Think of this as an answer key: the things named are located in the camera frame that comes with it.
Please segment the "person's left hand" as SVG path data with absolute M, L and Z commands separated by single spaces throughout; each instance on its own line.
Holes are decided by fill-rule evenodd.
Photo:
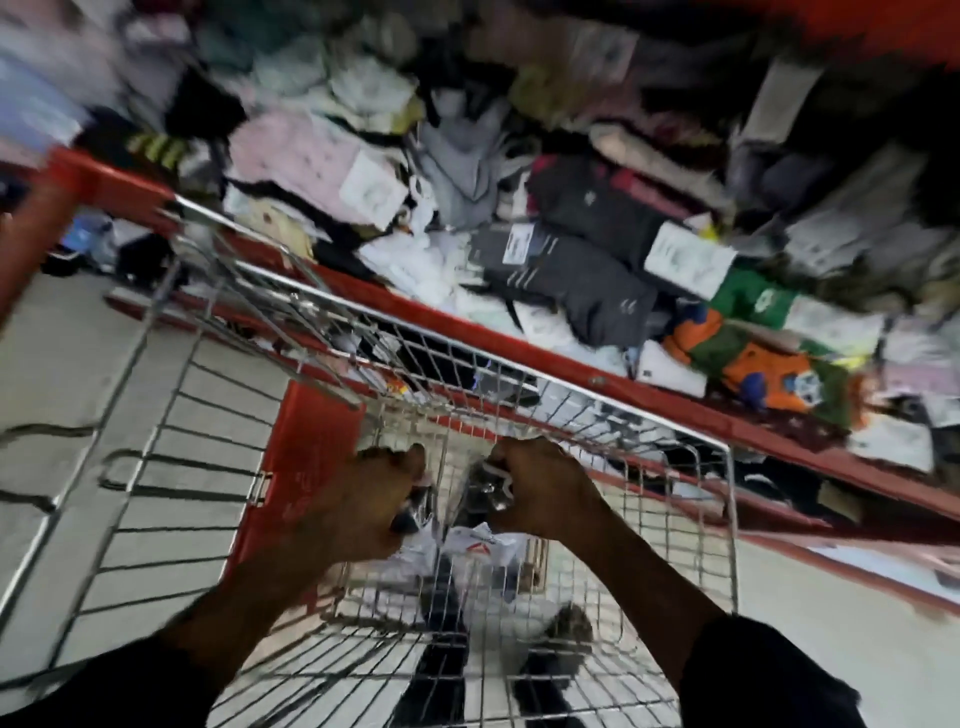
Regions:
M 378 535 L 359 513 L 354 454 L 320 489 L 291 537 L 294 553 L 317 566 L 388 559 L 402 537 Z

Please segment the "person's right hand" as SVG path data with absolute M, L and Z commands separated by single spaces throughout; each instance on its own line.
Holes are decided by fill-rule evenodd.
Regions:
M 613 516 L 582 465 L 557 443 L 540 437 L 541 533 L 523 533 L 573 547 Z

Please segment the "black sock pack white label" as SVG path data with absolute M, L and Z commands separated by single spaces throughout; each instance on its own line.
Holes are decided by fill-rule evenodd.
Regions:
M 513 478 L 494 463 L 471 463 L 452 491 L 451 516 L 440 518 L 439 488 L 425 477 L 414 487 L 391 523 L 402 536 L 400 548 L 387 563 L 425 577 L 441 556 L 466 557 L 493 568 L 510 569 L 522 562 L 528 538 L 522 533 L 498 533 L 490 516 L 514 504 Z

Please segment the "person's right forearm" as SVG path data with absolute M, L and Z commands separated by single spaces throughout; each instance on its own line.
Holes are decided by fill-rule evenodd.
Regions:
M 606 502 L 583 506 L 556 536 L 618 604 L 676 693 L 697 641 L 725 612 Z

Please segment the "person's left forearm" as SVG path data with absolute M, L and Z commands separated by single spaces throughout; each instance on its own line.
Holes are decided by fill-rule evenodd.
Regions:
M 307 522 L 239 564 L 158 636 L 222 690 L 280 616 L 348 559 L 350 540 L 333 520 Z

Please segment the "red plastic cart seat flap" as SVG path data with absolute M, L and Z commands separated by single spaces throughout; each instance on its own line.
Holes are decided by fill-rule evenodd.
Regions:
M 355 453 L 366 404 L 351 404 L 311 384 L 288 384 L 261 461 L 263 484 L 246 506 L 223 573 L 229 576 L 281 540 L 319 491 Z

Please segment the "red metal display bin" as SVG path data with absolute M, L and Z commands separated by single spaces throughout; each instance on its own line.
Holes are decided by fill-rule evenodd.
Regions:
M 756 26 L 772 51 L 790 51 L 801 60 L 818 62 L 852 74 L 862 68 L 893 70 L 947 70 L 960 72 L 960 0 L 510 0 L 539 16 L 566 15 L 604 21 L 642 35 L 658 38 L 654 11 L 678 11 L 683 5 L 697 10 L 718 8 L 721 18 L 744 19 Z M 9 317 L 23 290 L 40 269 L 40 250 L 53 244 L 54 233 L 66 229 L 62 219 L 81 203 L 103 203 L 111 212 L 129 213 L 135 222 L 167 233 L 150 204 L 166 201 L 165 190 L 127 172 L 115 171 L 82 151 L 56 149 L 53 170 L 35 171 L 18 159 L 6 157 L 0 143 L 0 167 L 10 168 L 28 181 L 37 177 L 42 203 L 29 202 L 28 233 L 12 237 L 17 249 L 15 273 L 0 275 L 0 320 Z M 434 313 L 420 304 L 402 302 L 399 297 L 375 285 L 354 282 L 341 273 L 317 268 L 331 289 L 356 303 L 370 305 L 376 312 L 395 312 L 402 323 L 424 324 L 430 333 L 462 336 L 467 344 L 478 345 L 494 354 L 515 356 L 519 363 L 558 374 L 585 386 L 588 394 L 610 395 L 651 415 L 664 416 L 678 426 L 715 436 L 727 444 L 745 446 L 799 466 L 809 467 L 827 477 L 846 480 L 861 489 L 936 514 L 945 526 L 907 526 L 894 520 L 879 520 L 854 528 L 848 536 L 839 529 L 815 526 L 803 516 L 787 516 L 765 506 L 750 505 L 747 530 L 763 546 L 785 541 L 776 549 L 798 556 L 801 546 L 815 542 L 849 544 L 894 557 L 915 559 L 929 556 L 945 561 L 960 559 L 960 494 L 951 494 L 930 476 L 911 473 L 905 466 L 883 464 L 877 459 L 843 452 L 833 435 L 813 435 L 808 425 L 794 435 L 775 416 L 749 415 L 726 396 L 699 401 L 653 385 L 630 383 L 588 365 L 541 352 L 505 335 L 486 333 L 477 325 L 455 323 L 453 318 Z

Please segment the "black and white clothing packets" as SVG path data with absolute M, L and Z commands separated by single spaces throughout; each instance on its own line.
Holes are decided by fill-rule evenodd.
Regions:
M 432 575 L 422 579 L 418 610 L 432 637 L 386 728 L 466 728 L 464 675 L 470 630 L 447 555 L 439 555 Z M 528 650 L 510 684 L 525 728 L 585 728 L 572 713 L 565 691 L 593 646 L 593 625 L 586 612 L 577 604 L 563 605 Z

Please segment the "person's black shirt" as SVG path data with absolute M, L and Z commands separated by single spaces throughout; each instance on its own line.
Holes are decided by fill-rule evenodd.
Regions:
M 222 688 L 159 636 L 104 653 L 0 728 L 206 728 Z M 714 620 L 680 678 L 682 728 L 867 728 L 859 693 L 775 628 Z

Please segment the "blue packet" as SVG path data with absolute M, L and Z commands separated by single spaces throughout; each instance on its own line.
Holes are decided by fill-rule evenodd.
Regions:
M 82 211 L 67 226 L 58 247 L 70 255 L 85 256 L 101 244 L 113 224 L 114 219 L 109 215 L 99 211 Z

